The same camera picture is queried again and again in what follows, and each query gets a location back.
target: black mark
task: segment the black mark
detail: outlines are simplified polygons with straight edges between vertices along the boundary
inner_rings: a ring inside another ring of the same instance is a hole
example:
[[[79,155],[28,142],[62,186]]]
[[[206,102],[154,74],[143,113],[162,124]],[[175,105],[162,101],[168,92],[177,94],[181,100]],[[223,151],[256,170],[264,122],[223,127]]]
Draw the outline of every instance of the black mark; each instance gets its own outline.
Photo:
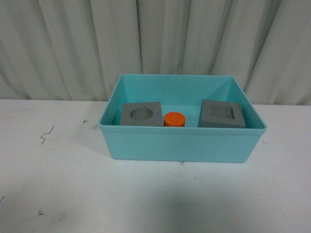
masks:
[[[53,125],[53,127],[51,128],[51,130],[48,132],[48,133],[44,133],[42,136],[41,136],[41,139],[43,139],[43,142],[41,142],[41,144],[44,143],[44,141],[46,140],[46,138],[44,138],[43,136],[46,135],[46,134],[50,134],[52,132],[52,130],[54,129],[55,125]]]

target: gray foam block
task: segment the gray foam block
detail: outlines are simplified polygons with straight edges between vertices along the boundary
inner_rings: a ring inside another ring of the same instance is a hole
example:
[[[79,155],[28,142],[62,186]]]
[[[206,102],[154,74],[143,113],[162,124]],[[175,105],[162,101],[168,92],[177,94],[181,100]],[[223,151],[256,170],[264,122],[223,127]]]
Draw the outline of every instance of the gray foam block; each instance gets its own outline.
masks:
[[[161,103],[124,103],[120,125],[163,126]]]
[[[245,128],[242,108],[238,103],[202,100],[199,127]]]

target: square hole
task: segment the square hole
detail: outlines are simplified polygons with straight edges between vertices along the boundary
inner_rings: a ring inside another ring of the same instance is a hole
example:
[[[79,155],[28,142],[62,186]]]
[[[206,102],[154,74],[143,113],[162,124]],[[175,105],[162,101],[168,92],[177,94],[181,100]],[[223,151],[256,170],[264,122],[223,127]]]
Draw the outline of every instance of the square hole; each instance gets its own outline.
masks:
[[[227,119],[234,119],[233,108],[230,106],[214,105],[210,106],[211,116]]]

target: gray block with square hole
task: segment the gray block with square hole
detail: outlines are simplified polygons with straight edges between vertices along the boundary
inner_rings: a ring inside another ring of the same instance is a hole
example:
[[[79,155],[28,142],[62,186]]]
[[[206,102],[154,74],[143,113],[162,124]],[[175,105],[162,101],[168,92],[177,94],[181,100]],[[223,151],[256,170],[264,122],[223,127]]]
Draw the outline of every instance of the gray block with square hole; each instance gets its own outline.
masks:
[[[161,103],[124,103],[120,125],[163,126]]]
[[[238,103],[202,100],[199,127],[245,128],[242,108]]]

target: round hole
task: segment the round hole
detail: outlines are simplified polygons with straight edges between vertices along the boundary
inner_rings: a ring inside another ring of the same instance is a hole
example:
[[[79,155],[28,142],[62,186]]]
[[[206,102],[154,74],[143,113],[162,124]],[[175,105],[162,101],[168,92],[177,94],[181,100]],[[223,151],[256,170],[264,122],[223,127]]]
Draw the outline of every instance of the round hole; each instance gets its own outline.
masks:
[[[147,107],[135,108],[130,113],[131,118],[134,120],[148,120],[153,114],[153,111]]]

